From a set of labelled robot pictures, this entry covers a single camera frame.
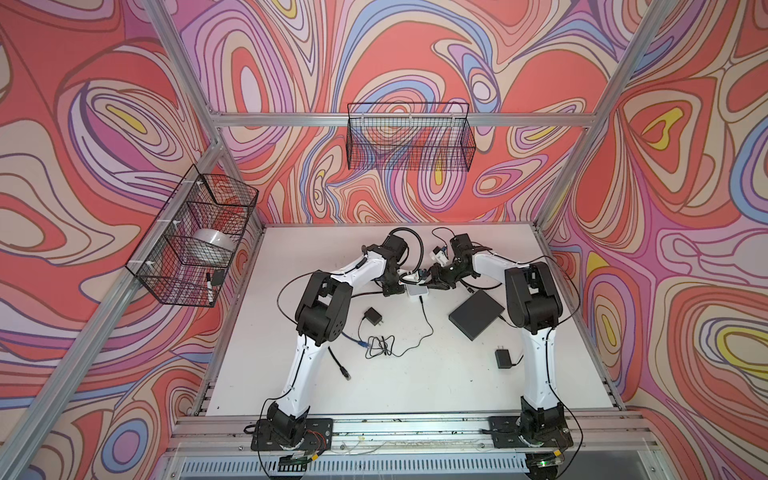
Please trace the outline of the black power adapter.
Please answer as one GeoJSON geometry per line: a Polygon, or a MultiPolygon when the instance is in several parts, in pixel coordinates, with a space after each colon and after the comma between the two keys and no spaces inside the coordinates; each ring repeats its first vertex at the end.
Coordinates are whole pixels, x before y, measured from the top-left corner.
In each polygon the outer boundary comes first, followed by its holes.
{"type": "Polygon", "coordinates": [[[420,307],[423,319],[428,327],[428,332],[422,335],[418,339],[415,345],[406,347],[402,352],[396,352],[394,350],[394,347],[396,344],[395,335],[388,335],[388,336],[370,335],[366,339],[362,338],[361,331],[362,331],[362,325],[364,323],[369,323],[373,326],[376,326],[380,324],[383,320],[383,316],[375,308],[371,307],[365,311],[365,313],[363,314],[362,320],[358,325],[357,333],[358,333],[358,339],[364,345],[365,358],[367,360],[372,360],[378,357],[402,358],[410,351],[418,349],[426,339],[431,338],[435,335],[435,328],[430,322],[429,317],[427,315],[424,299],[422,297],[419,297],[418,303],[419,303],[419,307],[420,307]]]}
{"type": "Polygon", "coordinates": [[[524,354],[520,353],[514,357],[508,349],[498,348],[494,351],[494,358],[499,370],[510,370],[521,364],[524,354]]]}

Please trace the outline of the white small network switch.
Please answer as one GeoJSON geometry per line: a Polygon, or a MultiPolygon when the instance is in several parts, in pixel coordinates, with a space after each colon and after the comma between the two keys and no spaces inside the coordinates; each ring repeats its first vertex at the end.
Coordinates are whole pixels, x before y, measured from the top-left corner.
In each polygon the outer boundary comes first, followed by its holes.
{"type": "Polygon", "coordinates": [[[424,285],[406,285],[406,293],[410,298],[422,299],[429,294],[429,289],[424,285]]]}

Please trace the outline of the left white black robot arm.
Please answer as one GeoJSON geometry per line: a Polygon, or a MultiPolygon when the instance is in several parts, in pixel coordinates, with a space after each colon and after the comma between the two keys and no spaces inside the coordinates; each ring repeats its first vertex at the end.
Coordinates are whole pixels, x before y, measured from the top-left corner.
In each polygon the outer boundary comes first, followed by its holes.
{"type": "Polygon", "coordinates": [[[285,387],[267,402],[266,421],[273,430],[286,438],[305,431],[312,384],[346,326],[354,290],[378,283],[385,296],[402,293],[400,265],[407,252],[406,240],[390,233],[383,243],[364,246],[360,257],[340,270],[311,273],[294,315],[296,352],[285,387]]]}

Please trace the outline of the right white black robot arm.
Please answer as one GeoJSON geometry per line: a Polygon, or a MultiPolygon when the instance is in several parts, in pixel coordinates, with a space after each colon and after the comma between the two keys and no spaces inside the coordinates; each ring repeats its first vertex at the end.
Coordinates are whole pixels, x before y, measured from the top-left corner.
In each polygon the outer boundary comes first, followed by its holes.
{"type": "Polygon", "coordinates": [[[484,245],[475,245],[467,234],[451,239],[453,256],[437,247],[431,257],[426,285],[454,288],[466,277],[487,276],[504,287],[506,312],[512,325],[522,329],[525,387],[517,431],[530,446],[545,442],[544,436],[567,426],[565,407],[557,394],[555,329],[563,304],[549,265],[508,259],[484,245]]]}

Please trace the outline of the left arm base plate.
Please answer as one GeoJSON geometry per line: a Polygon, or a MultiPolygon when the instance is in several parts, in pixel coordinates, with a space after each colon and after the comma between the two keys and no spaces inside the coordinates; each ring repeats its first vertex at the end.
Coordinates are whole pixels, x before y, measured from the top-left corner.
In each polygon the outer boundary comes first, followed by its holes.
{"type": "Polygon", "coordinates": [[[309,418],[280,425],[276,421],[259,420],[251,433],[250,449],[258,452],[305,451],[322,452],[332,446],[332,418],[309,418]]]}

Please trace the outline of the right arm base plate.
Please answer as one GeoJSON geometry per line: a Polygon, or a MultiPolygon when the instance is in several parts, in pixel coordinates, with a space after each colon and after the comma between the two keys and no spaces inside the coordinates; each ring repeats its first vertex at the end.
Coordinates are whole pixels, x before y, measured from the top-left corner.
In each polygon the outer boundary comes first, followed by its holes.
{"type": "Polygon", "coordinates": [[[520,416],[491,416],[484,434],[490,435],[497,449],[533,448],[568,449],[574,445],[569,428],[562,419],[545,421],[520,416]]]}

